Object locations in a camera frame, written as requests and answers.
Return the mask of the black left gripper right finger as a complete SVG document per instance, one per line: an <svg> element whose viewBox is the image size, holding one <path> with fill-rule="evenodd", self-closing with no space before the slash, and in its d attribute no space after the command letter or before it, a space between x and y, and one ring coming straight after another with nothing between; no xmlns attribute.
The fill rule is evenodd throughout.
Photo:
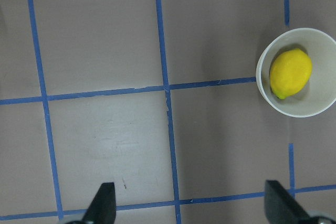
<svg viewBox="0 0 336 224"><path fill-rule="evenodd" d="M265 181L264 211L269 223L310 223L308 213L277 180Z"/></svg>

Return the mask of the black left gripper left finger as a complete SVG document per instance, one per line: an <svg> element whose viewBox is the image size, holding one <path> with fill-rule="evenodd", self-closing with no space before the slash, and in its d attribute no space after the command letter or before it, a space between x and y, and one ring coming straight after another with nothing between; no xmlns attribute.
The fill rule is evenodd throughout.
<svg viewBox="0 0 336 224"><path fill-rule="evenodd" d="M81 222L113 224L115 219L116 192L114 183L102 183Z"/></svg>

